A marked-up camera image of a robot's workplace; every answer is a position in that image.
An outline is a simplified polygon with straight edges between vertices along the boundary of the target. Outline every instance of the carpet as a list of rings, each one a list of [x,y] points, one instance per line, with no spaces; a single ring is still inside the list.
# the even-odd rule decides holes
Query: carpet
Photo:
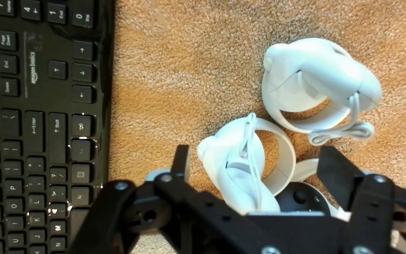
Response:
[[[307,37],[343,47],[383,89],[379,106],[360,116],[376,136],[331,144],[406,186],[406,2],[391,0],[116,2],[109,178],[140,185],[150,170],[170,167],[177,144],[188,144],[190,184],[214,192],[195,146],[250,112],[270,120],[260,102],[262,55]],[[317,157],[305,136],[287,134],[297,161]],[[260,138],[269,168],[276,144]]]

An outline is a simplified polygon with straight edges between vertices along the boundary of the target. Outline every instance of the black metal bracket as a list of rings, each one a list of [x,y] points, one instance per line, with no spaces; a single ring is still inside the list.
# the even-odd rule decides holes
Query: black metal bracket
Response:
[[[406,237],[406,223],[396,216],[406,215],[406,191],[381,175],[363,175],[331,147],[321,150],[317,175],[352,212],[348,223],[326,215],[239,216],[184,182],[187,154],[188,147],[178,146],[170,172],[139,188],[119,181],[104,185],[70,253],[129,253],[149,229],[157,229],[177,253],[380,254],[393,251],[393,227]]]

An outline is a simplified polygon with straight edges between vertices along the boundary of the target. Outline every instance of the beige carpet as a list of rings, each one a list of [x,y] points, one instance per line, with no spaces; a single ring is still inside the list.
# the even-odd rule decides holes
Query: beige carpet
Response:
[[[274,43],[322,37],[369,67],[383,88],[383,102],[362,116],[376,136],[332,144],[406,186],[406,2],[118,0],[115,27],[112,179],[139,185],[147,171],[170,165],[177,144],[190,144],[190,182],[212,191],[194,154],[198,141],[250,112],[269,119],[262,54]],[[298,160],[317,154],[304,136],[288,136]]]

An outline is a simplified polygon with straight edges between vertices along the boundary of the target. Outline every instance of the black keyboard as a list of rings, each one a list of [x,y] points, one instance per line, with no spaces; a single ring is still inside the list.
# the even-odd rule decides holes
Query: black keyboard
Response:
[[[0,0],[0,253],[66,253],[107,181],[114,3]]]

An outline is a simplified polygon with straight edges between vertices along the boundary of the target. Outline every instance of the screw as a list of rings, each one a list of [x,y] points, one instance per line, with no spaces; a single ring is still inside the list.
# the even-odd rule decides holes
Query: screw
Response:
[[[128,189],[129,188],[129,185],[128,184],[125,184],[125,182],[116,182],[116,185],[115,185],[115,189],[116,191],[125,191],[125,189]]]
[[[273,246],[266,246],[260,250],[260,254],[280,254],[280,251]]]
[[[161,182],[170,182],[173,178],[171,178],[171,175],[169,175],[169,174],[164,174],[164,175],[161,175],[160,177],[160,181]]]
[[[372,254],[372,251],[367,247],[355,246],[352,254]]]
[[[386,182],[386,179],[381,177],[381,175],[374,175],[373,179],[379,184],[383,184]]]

